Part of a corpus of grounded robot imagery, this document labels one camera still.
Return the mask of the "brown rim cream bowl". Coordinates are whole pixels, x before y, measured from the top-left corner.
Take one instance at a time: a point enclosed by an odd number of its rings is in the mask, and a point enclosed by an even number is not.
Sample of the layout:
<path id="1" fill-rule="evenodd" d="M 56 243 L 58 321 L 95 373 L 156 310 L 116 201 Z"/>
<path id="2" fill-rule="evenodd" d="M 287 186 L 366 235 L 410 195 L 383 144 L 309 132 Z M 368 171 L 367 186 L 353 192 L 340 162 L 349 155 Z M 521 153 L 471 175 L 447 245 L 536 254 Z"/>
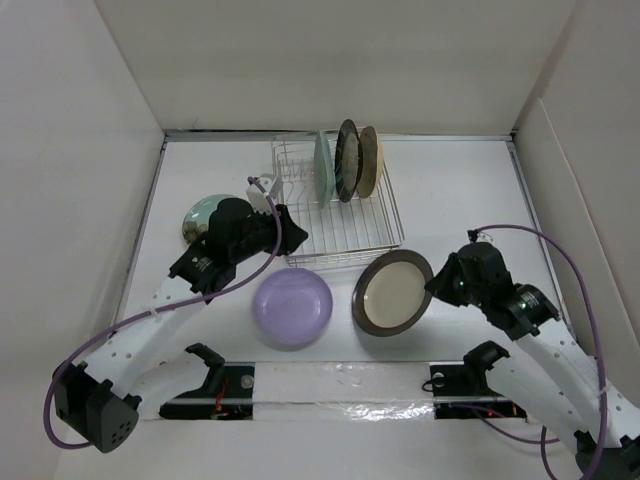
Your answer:
<path id="1" fill-rule="evenodd" d="M 391 337 L 410 329 L 424 315 L 434 278 L 428 260 L 413 250 L 387 252 L 358 278 L 351 300 L 355 324 L 375 337 Z"/>

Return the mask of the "light green rectangular dish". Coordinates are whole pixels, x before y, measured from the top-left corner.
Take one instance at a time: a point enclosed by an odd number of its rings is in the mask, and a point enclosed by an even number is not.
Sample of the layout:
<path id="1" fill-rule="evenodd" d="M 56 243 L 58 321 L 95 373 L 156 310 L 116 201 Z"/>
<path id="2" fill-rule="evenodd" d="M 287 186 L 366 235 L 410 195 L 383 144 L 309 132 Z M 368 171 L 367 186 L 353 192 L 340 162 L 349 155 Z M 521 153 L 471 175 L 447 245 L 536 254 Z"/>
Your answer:
<path id="1" fill-rule="evenodd" d="M 326 134 L 318 130 L 314 145 L 314 182 L 316 199 L 320 209 L 330 203 L 335 190 L 333 157 Z"/>

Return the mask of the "purple plastic plate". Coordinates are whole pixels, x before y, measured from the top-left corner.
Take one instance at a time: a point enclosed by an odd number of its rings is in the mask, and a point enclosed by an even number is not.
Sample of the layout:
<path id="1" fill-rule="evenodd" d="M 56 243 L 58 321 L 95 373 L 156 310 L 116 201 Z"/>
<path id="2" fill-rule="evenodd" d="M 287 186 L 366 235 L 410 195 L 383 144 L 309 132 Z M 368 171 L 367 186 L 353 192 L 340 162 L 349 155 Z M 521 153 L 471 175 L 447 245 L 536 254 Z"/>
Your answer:
<path id="1" fill-rule="evenodd" d="M 252 314 L 266 339 L 280 347 L 298 348 L 319 339 L 330 322 L 333 306 L 331 289 L 318 274 L 283 269 L 258 287 Z"/>

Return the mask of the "dark striped rim plate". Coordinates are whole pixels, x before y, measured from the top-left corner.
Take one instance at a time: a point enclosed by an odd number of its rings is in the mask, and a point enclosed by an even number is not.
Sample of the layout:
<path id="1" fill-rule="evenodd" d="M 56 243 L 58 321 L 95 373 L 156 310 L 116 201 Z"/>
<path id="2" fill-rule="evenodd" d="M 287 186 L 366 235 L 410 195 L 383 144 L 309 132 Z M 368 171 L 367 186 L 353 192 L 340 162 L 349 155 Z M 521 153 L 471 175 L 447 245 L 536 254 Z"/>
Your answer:
<path id="1" fill-rule="evenodd" d="M 348 203 L 362 173 L 362 152 L 355 123 L 346 119 L 341 124 L 334 159 L 336 192 L 341 202 Z"/>

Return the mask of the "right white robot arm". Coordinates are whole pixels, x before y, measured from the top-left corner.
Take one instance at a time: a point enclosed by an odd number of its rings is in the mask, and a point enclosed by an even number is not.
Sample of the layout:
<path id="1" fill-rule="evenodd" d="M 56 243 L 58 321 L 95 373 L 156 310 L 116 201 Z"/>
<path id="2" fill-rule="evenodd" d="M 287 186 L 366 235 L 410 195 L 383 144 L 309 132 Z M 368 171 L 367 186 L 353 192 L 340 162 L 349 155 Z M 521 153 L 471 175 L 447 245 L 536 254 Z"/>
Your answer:
<path id="1" fill-rule="evenodd" d="M 536 287 L 513 281 L 497 248 L 476 242 L 450 254 L 426 291 L 452 306 L 475 306 L 542 369 L 535 374 L 487 341 L 463 358 L 474 393 L 502 395 L 551 430 L 589 479 L 639 476 L 639 409 L 607 381 Z"/>

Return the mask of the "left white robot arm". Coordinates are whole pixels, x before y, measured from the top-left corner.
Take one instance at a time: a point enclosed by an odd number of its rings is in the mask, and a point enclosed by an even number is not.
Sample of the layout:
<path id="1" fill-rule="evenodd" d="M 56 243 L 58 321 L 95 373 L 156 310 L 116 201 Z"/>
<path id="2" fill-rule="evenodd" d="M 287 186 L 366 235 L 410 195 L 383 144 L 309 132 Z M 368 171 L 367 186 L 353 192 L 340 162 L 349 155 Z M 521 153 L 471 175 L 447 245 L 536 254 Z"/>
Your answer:
<path id="1" fill-rule="evenodd" d="M 54 370 L 42 413 L 52 444 L 110 453 L 141 416 L 157 413 L 167 401 L 191 391 L 208 397 L 220 390 L 225 360 L 202 343 L 164 365 L 146 367 L 212 300 L 245 286 L 235 279 L 240 263 L 260 253 L 272 262 L 307 240 L 285 205 L 265 200 L 265 213 L 236 197 L 221 200 L 207 230 L 170 267 L 146 309 L 95 335 Z"/>

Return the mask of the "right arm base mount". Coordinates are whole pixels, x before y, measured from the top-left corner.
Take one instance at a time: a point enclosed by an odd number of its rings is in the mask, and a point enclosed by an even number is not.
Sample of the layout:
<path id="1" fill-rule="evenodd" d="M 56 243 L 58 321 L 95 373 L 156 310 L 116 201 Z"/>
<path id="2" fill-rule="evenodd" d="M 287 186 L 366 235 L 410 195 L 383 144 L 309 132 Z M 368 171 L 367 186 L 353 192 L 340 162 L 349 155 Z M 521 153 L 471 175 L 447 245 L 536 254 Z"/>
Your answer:
<path id="1" fill-rule="evenodd" d="M 483 380 L 477 380 L 463 363 L 430 364 L 429 378 L 421 388 L 432 395 L 438 420 L 527 416 L 520 406 L 492 391 Z"/>

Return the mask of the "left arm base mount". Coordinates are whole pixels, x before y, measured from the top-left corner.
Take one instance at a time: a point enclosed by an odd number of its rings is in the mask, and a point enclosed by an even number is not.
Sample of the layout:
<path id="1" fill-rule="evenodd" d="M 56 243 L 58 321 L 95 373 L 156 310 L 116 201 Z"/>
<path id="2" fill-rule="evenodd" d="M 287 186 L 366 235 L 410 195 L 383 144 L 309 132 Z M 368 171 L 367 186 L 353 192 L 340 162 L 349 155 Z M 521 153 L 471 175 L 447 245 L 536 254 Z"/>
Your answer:
<path id="1" fill-rule="evenodd" d="M 204 385 L 160 407 L 165 420 L 252 420 L 254 363 L 228 363 L 207 377 Z"/>

